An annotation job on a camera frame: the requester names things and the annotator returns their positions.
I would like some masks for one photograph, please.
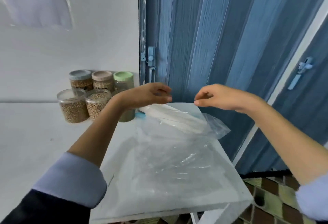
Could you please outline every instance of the paper on wall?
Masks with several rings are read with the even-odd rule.
[[[17,25],[72,28],[69,0],[3,0]]]

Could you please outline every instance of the light blue shirt sleeve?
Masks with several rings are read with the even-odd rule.
[[[65,152],[32,189],[92,209],[105,196],[107,184],[95,164]]]
[[[301,212],[314,220],[328,220],[328,173],[296,192]]]

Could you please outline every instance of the plastic jar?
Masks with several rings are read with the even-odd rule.
[[[91,71],[87,69],[74,70],[69,73],[71,87],[84,89],[86,92],[93,89]]]
[[[107,89],[111,93],[114,92],[114,77],[110,71],[96,71],[93,72],[91,76],[94,89]]]
[[[86,94],[85,101],[87,102],[88,113],[92,120],[98,117],[111,97],[112,95],[107,89],[94,89]]]
[[[133,74],[127,71],[120,71],[114,74],[114,82],[115,82],[115,92],[114,94],[118,94],[124,90],[134,88],[133,83]],[[135,109],[125,111],[121,118],[118,120],[119,122],[128,122],[134,119]]]
[[[89,118],[85,90],[65,89],[57,94],[57,100],[67,122],[79,123]]]

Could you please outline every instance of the sleeve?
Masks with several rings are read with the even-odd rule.
[[[106,189],[95,164],[66,152],[1,223],[88,223]]]
[[[301,212],[314,220],[328,220],[328,173],[296,192]]]

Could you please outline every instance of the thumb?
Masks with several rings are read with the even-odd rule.
[[[155,96],[154,101],[156,104],[166,104],[172,101],[171,96]]]
[[[201,107],[211,106],[211,99],[196,100],[196,101],[194,101],[194,104],[196,106],[201,106]]]

